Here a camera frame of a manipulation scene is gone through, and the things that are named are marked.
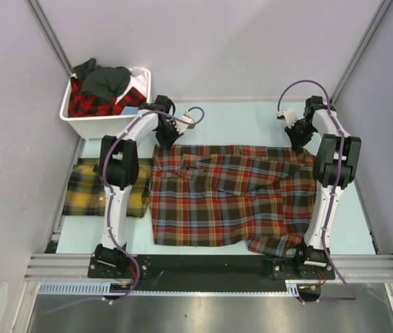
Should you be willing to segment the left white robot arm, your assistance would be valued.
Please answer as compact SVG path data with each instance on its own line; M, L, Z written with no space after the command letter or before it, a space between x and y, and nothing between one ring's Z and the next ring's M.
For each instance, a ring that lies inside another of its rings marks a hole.
M106 226L94 255L112 277L120 277L131 265L123 252L123 235L128 199L139 176L138 146L150 134L162 148L170 148L185 131L177 124L175 104L164 95L143 104L128 125L116 135L101 140L99 173L105 190Z

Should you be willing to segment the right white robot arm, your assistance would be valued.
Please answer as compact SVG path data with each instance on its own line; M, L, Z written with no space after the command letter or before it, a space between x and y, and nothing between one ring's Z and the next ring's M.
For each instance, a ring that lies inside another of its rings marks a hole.
M313 215L294 260L296 274L311 278L333 268L330 260L333 220L342 194L356 177L362 141L342 127L335 108L325 104L321 96L306 100L301 119L292 109L278 110L277 118L286 122L285 132L295 152L300 152L315 133L321 137L313 164L316 182Z

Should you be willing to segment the red brown plaid shirt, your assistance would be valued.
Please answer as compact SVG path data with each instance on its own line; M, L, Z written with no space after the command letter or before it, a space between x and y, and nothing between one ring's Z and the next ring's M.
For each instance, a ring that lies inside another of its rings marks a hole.
M315 204L315 157L266 146L156 146L150 211L154 242L285 257L298 247Z

